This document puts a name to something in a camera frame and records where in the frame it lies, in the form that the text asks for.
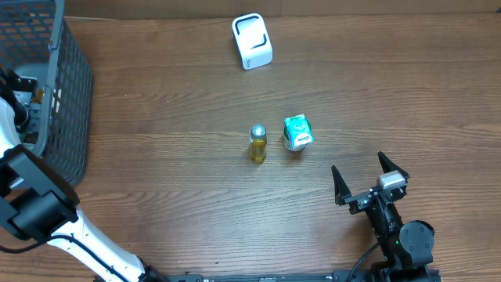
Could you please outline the yellow liquid glass bottle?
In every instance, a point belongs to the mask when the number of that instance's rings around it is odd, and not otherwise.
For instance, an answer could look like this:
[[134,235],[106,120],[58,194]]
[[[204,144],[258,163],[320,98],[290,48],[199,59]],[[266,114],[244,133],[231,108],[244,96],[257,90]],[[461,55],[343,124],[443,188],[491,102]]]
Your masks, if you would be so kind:
[[266,158],[267,130],[262,124],[253,125],[249,131],[249,154],[255,163],[262,163]]

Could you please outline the brown white snack bag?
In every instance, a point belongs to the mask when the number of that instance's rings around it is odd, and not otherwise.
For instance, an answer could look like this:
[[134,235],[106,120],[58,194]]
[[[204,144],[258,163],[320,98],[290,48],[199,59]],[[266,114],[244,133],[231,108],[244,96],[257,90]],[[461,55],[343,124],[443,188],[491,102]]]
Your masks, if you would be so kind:
[[43,88],[38,88],[34,91],[34,95],[32,96],[31,102],[41,104],[45,91]]

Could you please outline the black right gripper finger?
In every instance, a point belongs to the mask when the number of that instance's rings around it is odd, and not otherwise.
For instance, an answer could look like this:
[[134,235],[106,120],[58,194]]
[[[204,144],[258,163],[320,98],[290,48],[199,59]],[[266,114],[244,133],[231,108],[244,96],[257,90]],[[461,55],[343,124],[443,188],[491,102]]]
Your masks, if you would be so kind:
[[351,199],[351,191],[348,185],[335,165],[331,167],[331,171],[334,181],[335,203],[337,205],[348,204]]
[[377,156],[379,158],[380,166],[382,167],[384,173],[398,171],[406,180],[410,178],[408,172],[397,166],[382,151],[379,151]]

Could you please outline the grey plastic mesh basket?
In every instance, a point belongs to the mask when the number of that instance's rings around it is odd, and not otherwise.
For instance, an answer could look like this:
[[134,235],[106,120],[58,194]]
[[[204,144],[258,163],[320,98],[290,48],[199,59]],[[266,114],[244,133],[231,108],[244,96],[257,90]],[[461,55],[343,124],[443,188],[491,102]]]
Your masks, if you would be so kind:
[[18,94],[29,111],[24,146],[76,186],[88,160],[93,74],[64,14],[63,1],[3,1],[1,65],[41,95],[36,103]]

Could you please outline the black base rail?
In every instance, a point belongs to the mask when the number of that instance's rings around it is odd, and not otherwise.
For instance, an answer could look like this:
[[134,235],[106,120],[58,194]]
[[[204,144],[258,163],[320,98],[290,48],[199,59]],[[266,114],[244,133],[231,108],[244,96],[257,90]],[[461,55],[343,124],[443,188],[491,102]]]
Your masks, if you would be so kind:
[[[200,274],[183,274],[166,276],[172,282],[345,282],[348,281],[350,270],[335,270],[332,273],[301,273],[301,274],[269,274],[202,277]],[[431,282],[442,282],[438,270],[430,270]],[[371,281],[369,271],[356,270],[351,281]]]

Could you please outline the green white yogurt cup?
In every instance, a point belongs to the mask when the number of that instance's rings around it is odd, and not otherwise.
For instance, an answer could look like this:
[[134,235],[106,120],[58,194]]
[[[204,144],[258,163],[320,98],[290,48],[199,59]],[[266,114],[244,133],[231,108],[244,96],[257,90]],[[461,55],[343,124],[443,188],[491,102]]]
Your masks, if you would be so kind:
[[284,119],[282,141],[290,151],[301,151],[315,141],[311,124],[304,114]]

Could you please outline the white barcode scanner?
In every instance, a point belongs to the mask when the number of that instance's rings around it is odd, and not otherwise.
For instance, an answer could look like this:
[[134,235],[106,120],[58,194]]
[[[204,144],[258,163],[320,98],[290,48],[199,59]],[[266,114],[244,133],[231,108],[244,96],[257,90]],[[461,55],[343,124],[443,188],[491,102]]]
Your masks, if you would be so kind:
[[244,70],[263,67],[272,62],[272,43],[260,14],[249,13],[237,17],[232,22],[232,32]]

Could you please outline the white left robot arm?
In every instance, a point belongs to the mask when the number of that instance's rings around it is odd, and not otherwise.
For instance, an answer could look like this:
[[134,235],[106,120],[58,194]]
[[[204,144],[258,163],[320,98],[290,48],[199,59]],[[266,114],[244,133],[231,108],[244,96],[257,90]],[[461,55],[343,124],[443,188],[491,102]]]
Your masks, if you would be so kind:
[[49,244],[103,281],[164,281],[163,274],[97,228],[71,185],[20,142],[16,129],[28,111],[14,93],[34,87],[12,70],[1,72],[1,226],[20,240],[35,241],[16,253]]

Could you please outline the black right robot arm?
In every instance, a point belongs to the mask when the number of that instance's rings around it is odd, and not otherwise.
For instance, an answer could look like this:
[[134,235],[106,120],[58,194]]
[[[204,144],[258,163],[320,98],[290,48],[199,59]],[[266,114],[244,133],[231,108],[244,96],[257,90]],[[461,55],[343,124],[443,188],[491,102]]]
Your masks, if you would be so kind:
[[365,272],[367,281],[436,280],[438,272],[427,268],[433,262],[434,228],[421,220],[404,223],[395,206],[406,195],[410,175],[383,152],[378,158],[383,174],[375,186],[358,195],[351,193],[337,167],[331,167],[335,203],[347,205],[353,215],[366,213],[377,240],[350,270],[347,280],[360,278],[355,271],[376,248],[381,249],[384,261],[373,263]]

